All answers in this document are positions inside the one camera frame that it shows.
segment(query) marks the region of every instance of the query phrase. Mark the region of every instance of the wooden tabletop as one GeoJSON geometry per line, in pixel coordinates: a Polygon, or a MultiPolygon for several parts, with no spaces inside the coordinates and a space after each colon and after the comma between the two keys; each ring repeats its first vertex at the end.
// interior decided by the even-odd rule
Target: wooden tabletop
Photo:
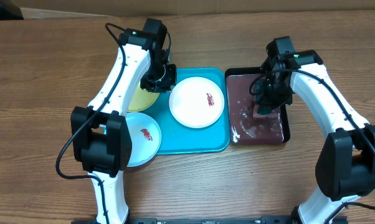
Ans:
{"type": "MultiPolygon", "coordinates": [[[[375,124],[375,11],[157,17],[168,27],[179,67],[253,67],[265,46],[289,35],[316,50],[351,105],[375,124]]],[[[90,180],[65,180],[55,160],[70,137],[74,106],[97,94],[116,57],[105,22],[141,29],[144,17],[0,21],[0,223],[70,223],[95,218],[90,180]]],[[[131,216],[250,218],[288,215],[316,187],[321,131],[302,100],[287,107],[284,146],[228,147],[158,156],[124,174],[131,216]]],[[[69,149],[66,174],[84,174],[69,149]]],[[[375,205],[375,191],[360,202],[375,205]]],[[[351,223],[375,223],[352,208],[351,223]]]]}

